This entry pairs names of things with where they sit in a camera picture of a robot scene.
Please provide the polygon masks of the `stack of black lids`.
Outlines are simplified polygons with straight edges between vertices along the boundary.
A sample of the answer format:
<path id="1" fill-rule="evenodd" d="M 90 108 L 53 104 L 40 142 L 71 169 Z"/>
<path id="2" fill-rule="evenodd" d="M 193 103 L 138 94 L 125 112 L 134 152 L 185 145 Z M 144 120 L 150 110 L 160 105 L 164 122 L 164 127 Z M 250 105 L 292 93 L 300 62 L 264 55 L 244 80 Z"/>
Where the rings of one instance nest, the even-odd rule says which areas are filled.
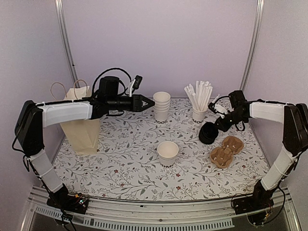
<path id="1" fill-rule="evenodd" d="M 199 140 L 203 144 L 212 144 L 218 136 L 218 131 L 207 130 L 206 123 L 200 129 Z"/>

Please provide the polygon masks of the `stack of white paper cups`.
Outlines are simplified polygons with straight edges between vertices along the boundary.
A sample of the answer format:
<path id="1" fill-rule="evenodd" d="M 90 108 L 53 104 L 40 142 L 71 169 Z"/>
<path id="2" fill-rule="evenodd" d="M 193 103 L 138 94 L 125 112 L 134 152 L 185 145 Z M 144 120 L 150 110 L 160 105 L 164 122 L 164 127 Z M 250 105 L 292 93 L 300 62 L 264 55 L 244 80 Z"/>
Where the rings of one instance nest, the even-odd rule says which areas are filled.
<path id="1" fill-rule="evenodd" d="M 170 99 L 169 93 L 164 91 L 156 92 L 153 95 L 154 105 L 154 117 L 158 124 L 166 123 L 168 119 L 168 112 L 170 109 Z"/>

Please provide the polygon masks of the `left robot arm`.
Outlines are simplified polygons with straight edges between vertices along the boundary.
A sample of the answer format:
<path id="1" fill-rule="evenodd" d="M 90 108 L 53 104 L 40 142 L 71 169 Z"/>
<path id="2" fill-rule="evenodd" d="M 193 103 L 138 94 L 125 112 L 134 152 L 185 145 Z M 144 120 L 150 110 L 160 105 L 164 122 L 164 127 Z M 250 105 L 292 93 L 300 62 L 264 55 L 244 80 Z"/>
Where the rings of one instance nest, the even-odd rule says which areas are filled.
<path id="1" fill-rule="evenodd" d="M 129 80 L 129 85 L 118 88 L 123 82 L 116 76 L 99 76 L 93 85 L 85 87 L 85 94 L 60 101 L 36 103 L 28 100 L 23 104 L 15 125 L 14 141 L 20 148 L 12 149 L 24 155 L 24 165 L 32 168 L 41 180 L 50 198 L 61 208 L 71 205 L 68 188 L 52 166 L 45 148 L 46 131 L 59 128 L 67 137 L 74 152 L 96 154 L 100 134 L 100 118 L 111 116 L 112 111 L 143 112 L 155 103 L 142 94 L 136 94 L 141 76 Z"/>

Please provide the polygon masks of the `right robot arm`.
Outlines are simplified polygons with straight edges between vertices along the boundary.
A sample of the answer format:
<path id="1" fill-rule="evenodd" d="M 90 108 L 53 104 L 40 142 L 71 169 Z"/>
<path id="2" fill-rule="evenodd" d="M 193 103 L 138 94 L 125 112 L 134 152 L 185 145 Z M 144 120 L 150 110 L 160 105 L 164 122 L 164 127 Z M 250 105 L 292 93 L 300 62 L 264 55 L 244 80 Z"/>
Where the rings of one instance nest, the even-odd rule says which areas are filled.
<path id="1" fill-rule="evenodd" d="M 255 184 L 249 206 L 259 210 L 279 184 L 296 168 L 300 156 L 308 149 L 308 106 L 305 103 L 284 103 L 262 99 L 249 101 L 242 90 L 226 96 L 231 109 L 219 106 L 217 97 L 208 108 L 218 118 L 211 132 L 227 132 L 239 123 L 252 125 L 254 135 L 270 162 L 268 172 Z"/>

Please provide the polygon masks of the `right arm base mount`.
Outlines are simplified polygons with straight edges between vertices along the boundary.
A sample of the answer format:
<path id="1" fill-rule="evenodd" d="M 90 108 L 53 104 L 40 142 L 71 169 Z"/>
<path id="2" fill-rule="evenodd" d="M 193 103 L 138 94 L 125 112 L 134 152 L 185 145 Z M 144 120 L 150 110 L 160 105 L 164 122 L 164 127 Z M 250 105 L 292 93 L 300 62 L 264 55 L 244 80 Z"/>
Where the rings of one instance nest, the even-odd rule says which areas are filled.
<path id="1" fill-rule="evenodd" d="M 272 214 L 273 206 L 274 201 L 271 197 L 258 201 L 253 195 L 237 193 L 231 198 L 231 207 L 235 214 L 246 214 L 253 226 L 264 225 Z"/>

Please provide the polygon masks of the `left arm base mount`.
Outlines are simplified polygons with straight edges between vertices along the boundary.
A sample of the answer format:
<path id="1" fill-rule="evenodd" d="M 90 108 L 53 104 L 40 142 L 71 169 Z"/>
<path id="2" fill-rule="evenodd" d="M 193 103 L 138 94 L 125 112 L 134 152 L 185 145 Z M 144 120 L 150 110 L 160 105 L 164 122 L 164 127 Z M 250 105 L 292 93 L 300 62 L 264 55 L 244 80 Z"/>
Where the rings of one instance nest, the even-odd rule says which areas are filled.
<path id="1" fill-rule="evenodd" d="M 69 195 L 67 193 L 52 193 L 47 200 L 47 205 L 68 212 L 86 214 L 89 199 L 80 193 Z"/>

